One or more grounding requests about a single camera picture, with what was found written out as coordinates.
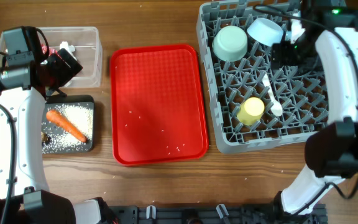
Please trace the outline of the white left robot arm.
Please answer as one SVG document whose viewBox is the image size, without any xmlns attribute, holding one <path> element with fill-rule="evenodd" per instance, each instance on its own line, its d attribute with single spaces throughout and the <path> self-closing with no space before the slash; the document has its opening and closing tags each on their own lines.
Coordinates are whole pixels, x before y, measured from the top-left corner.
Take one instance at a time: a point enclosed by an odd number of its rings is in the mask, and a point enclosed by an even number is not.
<svg viewBox="0 0 358 224">
<path fill-rule="evenodd" d="M 49 191 L 42 161 L 45 100 L 81 71 L 65 49 L 51 54 L 44 33 L 3 32 L 0 67 L 0 223 L 118 223 L 100 197 L 78 204 Z"/>
</svg>

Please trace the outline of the white plastic spoon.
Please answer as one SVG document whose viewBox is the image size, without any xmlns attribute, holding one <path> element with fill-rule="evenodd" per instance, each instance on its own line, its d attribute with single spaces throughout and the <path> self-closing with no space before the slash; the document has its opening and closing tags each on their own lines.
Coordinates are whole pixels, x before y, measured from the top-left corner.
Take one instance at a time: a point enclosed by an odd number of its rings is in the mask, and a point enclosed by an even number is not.
<svg viewBox="0 0 358 224">
<path fill-rule="evenodd" d="M 267 73 L 264 74 L 262 78 L 262 83 L 265 87 L 268 88 L 268 95 L 270 97 L 271 102 L 273 103 L 272 107 L 270 108 L 271 112 L 275 116 L 281 116 L 283 114 L 282 105 L 275 99 L 275 95 L 273 94 L 273 89 L 270 84 L 269 76 Z"/>
</svg>

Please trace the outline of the clear plastic bin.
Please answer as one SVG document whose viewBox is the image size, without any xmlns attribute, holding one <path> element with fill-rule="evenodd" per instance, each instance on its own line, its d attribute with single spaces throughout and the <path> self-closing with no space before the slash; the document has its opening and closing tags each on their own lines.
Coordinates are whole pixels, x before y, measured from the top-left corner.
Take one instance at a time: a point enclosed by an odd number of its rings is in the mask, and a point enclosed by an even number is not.
<svg viewBox="0 0 358 224">
<path fill-rule="evenodd" d="M 97 88 L 101 83 L 103 48 L 95 27 L 42 27 L 40 43 L 48 42 L 51 54 L 67 42 L 69 51 L 83 69 L 66 84 L 66 88 Z"/>
</svg>

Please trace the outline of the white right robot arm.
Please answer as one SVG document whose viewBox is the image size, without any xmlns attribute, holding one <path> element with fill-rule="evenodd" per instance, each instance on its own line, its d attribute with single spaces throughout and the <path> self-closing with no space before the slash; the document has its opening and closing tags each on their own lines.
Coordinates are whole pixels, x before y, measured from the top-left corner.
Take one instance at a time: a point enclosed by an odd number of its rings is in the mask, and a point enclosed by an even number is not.
<svg viewBox="0 0 358 224">
<path fill-rule="evenodd" d="M 299 16 L 271 5 L 257 4 L 253 9 L 300 22 L 304 32 L 294 42 L 273 45 L 274 62 L 291 65 L 316 51 L 328 94 L 326 127 L 307 139 L 304 168 L 274 198 L 272 217 L 284 222 L 310 214 L 346 179 L 356 182 L 344 199 L 358 191 L 358 11 L 331 1 L 303 1 Z"/>
</svg>

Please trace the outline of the yellow plastic cup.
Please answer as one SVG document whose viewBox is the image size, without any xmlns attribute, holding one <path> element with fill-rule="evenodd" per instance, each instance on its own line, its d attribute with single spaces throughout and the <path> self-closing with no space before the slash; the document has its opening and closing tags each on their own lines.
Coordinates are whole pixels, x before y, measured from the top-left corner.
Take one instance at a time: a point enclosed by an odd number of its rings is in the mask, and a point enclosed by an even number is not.
<svg viewBox="0 0 358 224">
<path fill-rule="evenodd" d="M 252 126 L 258 121 L 265 110 L 264 102 L 256 97 L 250 97 L 240 105 L 237 119 L 244 125 Z"/>
</svg>

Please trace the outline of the orange carrot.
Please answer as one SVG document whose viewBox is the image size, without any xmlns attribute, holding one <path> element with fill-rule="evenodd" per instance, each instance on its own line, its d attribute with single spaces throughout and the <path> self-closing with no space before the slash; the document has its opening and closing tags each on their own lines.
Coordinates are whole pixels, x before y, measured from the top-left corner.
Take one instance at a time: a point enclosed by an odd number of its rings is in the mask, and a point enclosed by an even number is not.
<svg viewBox="0 0 358 224">
<path fill-rule="evenodd" d="M 71 122 L 69 122 L 69 120 L 67 120 L 66 117 L 64 117 L 59 111 L 49 110 L 46 113 L 46 119 L 70 133 L 80 142 L 86 142 L 85 135 L 82 134 Z"/>
</svg>

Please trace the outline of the red serving tray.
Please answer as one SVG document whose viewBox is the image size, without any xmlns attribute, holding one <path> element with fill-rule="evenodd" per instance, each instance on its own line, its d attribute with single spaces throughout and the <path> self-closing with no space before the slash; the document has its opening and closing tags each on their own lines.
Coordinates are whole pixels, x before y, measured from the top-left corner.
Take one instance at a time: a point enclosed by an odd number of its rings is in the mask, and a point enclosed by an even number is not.
<svg viewBox="0 0 358 224">
<path fill-rule="evenodd" d="M 124 166 L 199 159 L 209 147 L 196 50 L 119 49 L 110 58 L 112 154 Z"/>
</svg>

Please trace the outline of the mint green bowl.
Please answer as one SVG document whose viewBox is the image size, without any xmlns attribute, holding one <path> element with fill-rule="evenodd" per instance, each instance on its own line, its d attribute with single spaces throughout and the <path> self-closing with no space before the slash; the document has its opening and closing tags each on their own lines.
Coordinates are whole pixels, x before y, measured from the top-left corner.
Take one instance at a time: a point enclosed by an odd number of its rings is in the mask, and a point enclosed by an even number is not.
<svg viewBox="0 0 358 224">
<path fill-rule="evenodd" d="M 219 59 L 235 62 L 247 53 L 247 43 L 247 34 L 243 29 L 237 26 L 226 26 L 216 34 L 212 49 Z"/>
</svg>

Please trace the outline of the grey dishwasher rack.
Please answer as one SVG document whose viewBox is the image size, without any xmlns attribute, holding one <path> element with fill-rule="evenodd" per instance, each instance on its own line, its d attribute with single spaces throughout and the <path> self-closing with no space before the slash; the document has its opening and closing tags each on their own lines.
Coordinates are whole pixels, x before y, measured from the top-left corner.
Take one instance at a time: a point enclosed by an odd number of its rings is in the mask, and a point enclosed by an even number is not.
<svg viewBox="0 0 358 224">
<path fill-rule="evenodd" d="M 201 59 L 208 79 L 210 110 L 218 150 L 223 154 L 271 149 L 306 141 L 331 120 L 341 107 L 331 100 L 333 85 L 351 84 L 344 75 L 332 77 L 322 71 L 301 73 L 299 67 L 270 67 L 272 49 L 251 41 L 246 55 L 235 62 L 223 61 L 212 50 L 216 34 L 226 25 L 248 28 L 259 15 L 250 1 L 207 2 L 200 7 L 196 30 Z M 268 74 L 275 99 L 283 114 L 275 116 L 273 103 L 262 83 Z M 260 120 L 252 126 L 237 119 L 240 105 L 250 97 L 265 105 Z"/>
</svg>

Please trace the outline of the light blue bowl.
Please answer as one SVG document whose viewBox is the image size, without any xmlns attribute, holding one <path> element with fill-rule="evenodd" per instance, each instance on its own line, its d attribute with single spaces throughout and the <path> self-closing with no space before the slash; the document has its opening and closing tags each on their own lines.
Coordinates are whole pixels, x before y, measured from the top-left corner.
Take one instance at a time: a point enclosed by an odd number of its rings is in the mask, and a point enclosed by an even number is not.
<svg viewBox="0 0 358 224">
<path fill-rule="evenodd" d="M 280 43 L 283 37 L 283 29 L 266 18 L 257 18 L 247 32 L 254 40 L 268 47 Z"/>
</svg>

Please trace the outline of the red foil snack wrapper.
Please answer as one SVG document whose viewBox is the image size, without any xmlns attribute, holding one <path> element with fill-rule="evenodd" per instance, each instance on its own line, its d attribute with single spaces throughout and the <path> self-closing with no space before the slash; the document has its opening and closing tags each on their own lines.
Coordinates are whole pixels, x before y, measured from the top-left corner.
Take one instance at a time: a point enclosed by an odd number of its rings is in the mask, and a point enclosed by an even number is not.
<svg viewBox="0 0 358 224">
<path fill-rule="evenodd" d="M 57 54 L 58 52 L 54 49 L 54 48 L 51 48 L 51 47 L 47 47 L 45 44 L 42 44 L 42 52 L 44 54 L 46 54 L 47 52 L 49 52 L 49 56 L 51 56 L 52 54 Z"/>
</svg>

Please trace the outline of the white tissue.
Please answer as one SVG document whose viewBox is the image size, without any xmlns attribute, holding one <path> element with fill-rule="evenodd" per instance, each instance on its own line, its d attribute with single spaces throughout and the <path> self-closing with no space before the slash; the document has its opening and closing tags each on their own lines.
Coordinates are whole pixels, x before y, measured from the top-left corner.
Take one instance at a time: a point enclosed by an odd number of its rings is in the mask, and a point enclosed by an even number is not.
<svg viewBox="0 0 358 224">
<path fill-rule="evenodd" d="M 59 49 L 65 49 L 72 57 L 74 56 L 73 53 L 75 51 L 75 47 L 73 45 L 70 45 L 68 42 L 61 42 L 59 45 Z"/>
</svg>

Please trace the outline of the brown food scrap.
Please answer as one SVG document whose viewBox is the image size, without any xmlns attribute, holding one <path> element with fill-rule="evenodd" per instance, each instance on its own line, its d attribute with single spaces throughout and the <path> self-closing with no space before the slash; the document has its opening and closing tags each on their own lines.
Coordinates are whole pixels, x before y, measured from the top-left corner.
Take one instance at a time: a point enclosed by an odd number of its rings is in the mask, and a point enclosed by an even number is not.
<svg viewBox="0 0 358 224">
<path fill-rule="evenodd" d="M 41 137 L 42 137 L 42 144 L 48 145 L 51 140 L 51 137 L 43 132 L 41 132 Z"/>
</svg>

